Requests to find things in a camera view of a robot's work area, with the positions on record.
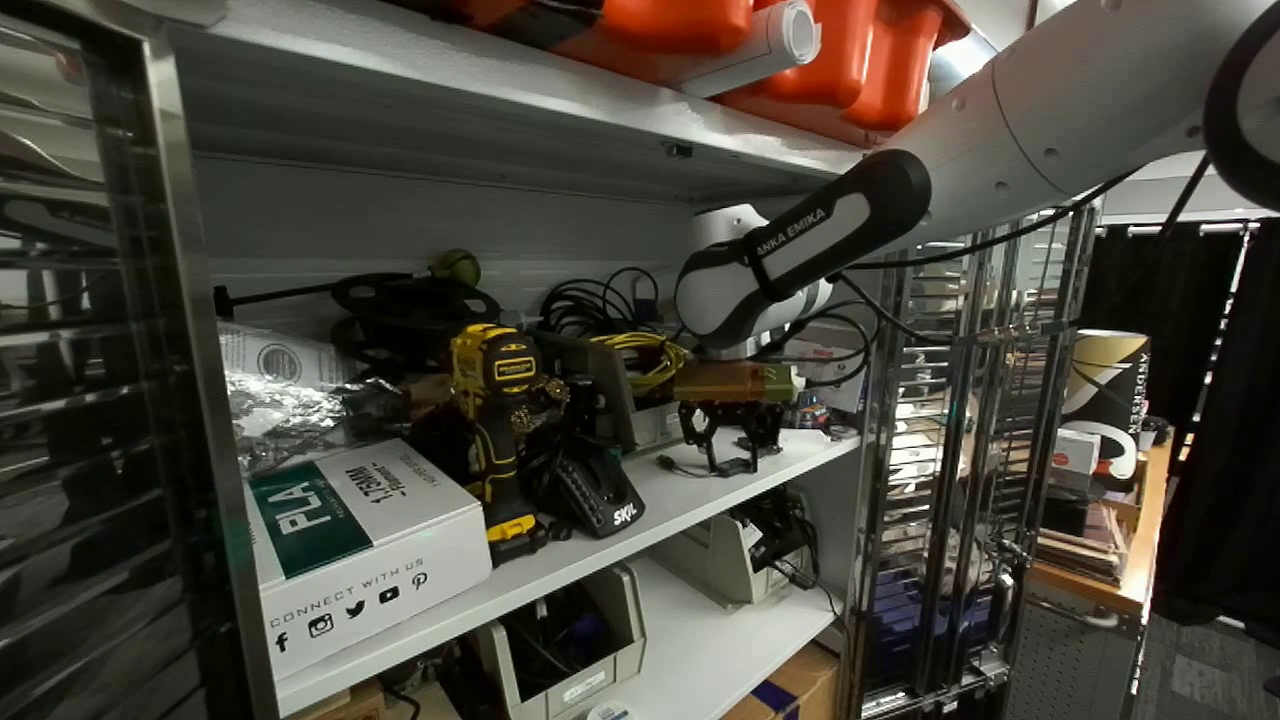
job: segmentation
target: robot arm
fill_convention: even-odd
[[[1280,205],[1277,25],[1273,0],[1077,0],[815,194],[691,250],[680,321],[709,346],[740,345],[773,304],[842,262],[1018,221],[1198,146],[1204,120],[1215,161],[1215,136],[1237,151],[1245,140],[1245,170],[1222,166],[1224,181],[1250,176],[1233,184]]]

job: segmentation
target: label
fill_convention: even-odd
[[[254,499],[268,525],[286,575],[303,575],[372,549],[368,532],[317,464],[254,480]]]

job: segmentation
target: cordless drill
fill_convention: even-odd
[[[517,467],[523,436],[553,421],[567,391],[543,374],[533,340],[499,322],[470,322],[452,340],[452,391],[471,421],[470,486],[484,505],[488,549],[495,558],[533,550],[539,521]]]

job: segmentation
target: orange container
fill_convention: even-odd
[[[844,108],[863,128],[904,128],[927,102],[927,59],[937,42],[964,37],[945,0],[879,0],[863,91]]]
[[[602,28],[648,52],[718,57],[750,40],[753,0],[605,0]]]
[[[447,0],[447,8],[471,28],[654,82],[675,82],[744,42],[753,28],[753,0]]]
[[[768,76],[765,91],[800,102],[853,102],[869,76],[879,0],[808,0],[808,8],[825,28],[825,47],[814,65]]]

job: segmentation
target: yellow power drill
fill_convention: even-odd
[[[539,521],[517,467],[523,436],[553,421],[567,391],[543,374],[533,340],[499,322],[470,322],[452,340],[452,391],[471,421],[470,486],[484,505],[488,549],[495,556],[533,550]]]

